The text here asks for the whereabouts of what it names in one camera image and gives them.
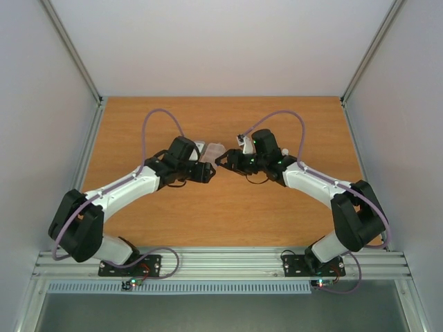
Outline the clear plastic pill organizer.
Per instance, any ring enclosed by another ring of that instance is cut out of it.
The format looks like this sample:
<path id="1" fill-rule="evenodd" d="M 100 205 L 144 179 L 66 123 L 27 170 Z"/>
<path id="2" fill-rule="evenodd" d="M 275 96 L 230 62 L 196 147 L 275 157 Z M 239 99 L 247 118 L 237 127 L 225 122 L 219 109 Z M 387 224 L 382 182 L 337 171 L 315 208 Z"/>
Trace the clear plastic pill organizer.
<path id="1" fill-rule="evenodd" d="M 225 146 L 221 143 L 210 142 L 206 145 L 200 161 L 203 163 L 211 163 L 213 167 L 216 167 L 216 160 L 226 152 Z"/>

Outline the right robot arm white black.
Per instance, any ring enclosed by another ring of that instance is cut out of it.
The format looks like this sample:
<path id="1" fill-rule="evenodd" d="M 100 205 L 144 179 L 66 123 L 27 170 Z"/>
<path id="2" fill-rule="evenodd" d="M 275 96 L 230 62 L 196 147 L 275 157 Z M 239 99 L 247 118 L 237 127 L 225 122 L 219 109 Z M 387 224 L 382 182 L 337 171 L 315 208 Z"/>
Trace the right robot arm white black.
<path id="1" fill-rule="evenodd" d="M 334 229 L 311 244 L 304 253 L 307 270 L 315 275 L 330 261 L 347 252 L 358 252 L 386 231 L 387 220 L 369 183 L 340 181 L 312 169 L 287 149 L 279 148 L 268 129 L 239 136 L 239 148 L 216 158 L 220 167 L 241 176 L 263 172 L 268 180 L 298 190 L 324 204 L 332 212 Z"/>

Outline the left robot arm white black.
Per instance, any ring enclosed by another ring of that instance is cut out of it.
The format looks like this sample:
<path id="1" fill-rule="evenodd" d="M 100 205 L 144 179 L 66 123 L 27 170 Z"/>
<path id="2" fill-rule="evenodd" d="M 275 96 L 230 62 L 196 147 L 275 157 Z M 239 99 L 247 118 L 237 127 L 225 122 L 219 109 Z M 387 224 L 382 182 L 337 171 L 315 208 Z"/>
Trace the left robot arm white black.
<path id="1" fill-rule="evenodd" d="M 176 137 L 168 149 L 145 159 L 128 175 L 86 193 L 73 189 L 62 198 L 48 229 L 56 248 L 82 263 L 90 258 L 133 275 L 139 267 L 137 249 L 127 240 L 104 233 L 104 224 L 135 200 L 177 182 L 209 183 L 215 169 L 200 160 L 204 142 Z"/>

